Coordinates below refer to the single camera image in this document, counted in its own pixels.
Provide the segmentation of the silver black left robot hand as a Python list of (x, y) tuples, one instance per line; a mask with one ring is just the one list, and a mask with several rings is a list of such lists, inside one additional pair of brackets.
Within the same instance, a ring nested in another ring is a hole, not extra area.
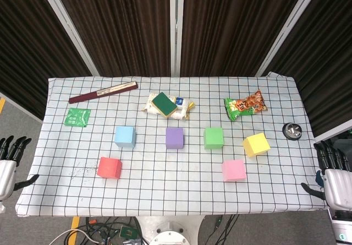
[(17, 167), (31, 138), (23, 136), (10, 145), (13, 139), (13, 135), (1, 139), (1, 202), (8, 199), (13, 192), (34, 184), (40, 176), (35, 174), (27, 181), (15, 181)]

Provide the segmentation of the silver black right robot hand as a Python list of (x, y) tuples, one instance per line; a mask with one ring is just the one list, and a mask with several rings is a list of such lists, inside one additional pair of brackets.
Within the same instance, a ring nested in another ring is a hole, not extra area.
[(316, 178), (321, 178), (320, 186), (324, 191), (317, 191), (307, 184), (301, 186), (309, 195), (327, 202), (333, 210), (351, 211), (351, 163), (347, 156), (331, 144), (321, 141), (315, 143), (320, 173)]

